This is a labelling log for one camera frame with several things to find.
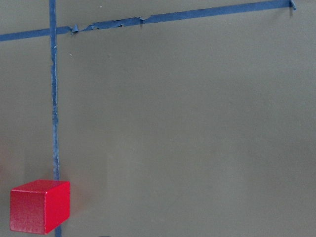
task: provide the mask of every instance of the torn tape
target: torn tape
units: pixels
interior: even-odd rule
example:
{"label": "torn tape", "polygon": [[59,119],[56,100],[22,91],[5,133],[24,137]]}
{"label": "torn tape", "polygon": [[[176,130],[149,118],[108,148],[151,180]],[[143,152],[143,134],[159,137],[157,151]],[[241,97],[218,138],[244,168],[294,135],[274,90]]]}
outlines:
{"label": "torn tape", "polygon": [[[158,23],[158,22],[178,21],[178,20],[185,20],[185,19],[208,17],[208,16],[227,15],[227,14],[250,12],[250,11],[262,11],[262,10],[284,8],[284,7],[292,7],[293,9],[296,9],[294,0],[270,0],[270,1],[245,3],[245,4],[238,4],[238,5],[231,5],[231,6],[213,7],[213,8],[207,8],[207,9],[201,9],[201,10],[190,10],[190,11],[183,11],[183,12],[166,13],[166,14],[152,15],[151,17],[145,20],[141,17],[134,17],[134,18],[128,18],[128,19],[122,19],[122,20],[115,20],[115,21],[103,21],[103,22],[93,23],[83,30],[79,30],[77,25],[75,25],[73,28],[69,26],[64,26],[64,27],[56,28],[56,33],[58,35],[66,34],[68,32],[71,32],[72,34],[74,34],[81,31],[91,31],[91,30],[96,30],[96,29],[110,29],[110,28],[117,28],[117,27],[122,27],[122,26],[135,26],[135,25]],[[41,36],[48,36],[48,35],[49,35],[49,29],[25,31],[25,32],[0,35],[0,41],[17,40],[17,39],[41,37]]]}

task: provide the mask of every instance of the red cube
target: red cube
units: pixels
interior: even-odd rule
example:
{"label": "red cube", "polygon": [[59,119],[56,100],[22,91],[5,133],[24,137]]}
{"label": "red cube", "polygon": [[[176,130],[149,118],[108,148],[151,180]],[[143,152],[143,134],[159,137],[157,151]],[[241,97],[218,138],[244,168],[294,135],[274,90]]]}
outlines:
{"label": "red cube", "polygon": [[10,229],[47,234],[70,215],[70,182],[35,180],[11,190]]}

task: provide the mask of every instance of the red block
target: red block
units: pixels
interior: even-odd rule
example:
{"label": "red block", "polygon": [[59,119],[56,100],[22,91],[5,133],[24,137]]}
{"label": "red block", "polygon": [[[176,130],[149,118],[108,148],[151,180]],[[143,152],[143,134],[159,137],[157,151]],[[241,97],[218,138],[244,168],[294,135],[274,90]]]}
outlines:
{"label": "red block", "polygon": [[11,190],[10,229],[47,234],[69,218],[70,182],[35,180]]}

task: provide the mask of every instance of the cube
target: cube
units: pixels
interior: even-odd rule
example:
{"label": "cube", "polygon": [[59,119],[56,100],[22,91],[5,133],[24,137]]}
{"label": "cube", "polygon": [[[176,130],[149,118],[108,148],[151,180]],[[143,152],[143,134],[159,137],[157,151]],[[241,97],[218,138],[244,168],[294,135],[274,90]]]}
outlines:
{"label": "cube", "polygon": [[11,190],[10,229],[45,235],[70,215],[70,182],[35,180]]}

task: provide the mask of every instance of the vertical blue tape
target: vertical blue tape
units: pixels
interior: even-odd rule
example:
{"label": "vertical blue tape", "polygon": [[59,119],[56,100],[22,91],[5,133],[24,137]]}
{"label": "vertical blue tape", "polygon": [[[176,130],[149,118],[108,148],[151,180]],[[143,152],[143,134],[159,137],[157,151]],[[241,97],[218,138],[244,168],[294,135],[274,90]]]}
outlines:
{"label": "vertical blue tape", "polygon": [[[53,127],[53,164],[54,180],[60,179],[59,145],[58,145],[58,81],[57,81],[57,32],[56,32],[56,0],[49,0],[49,33],[51,51],[51,95],[52,95],[52,127]],[[55,237],[61,237],[61,226],[55,229]]]}

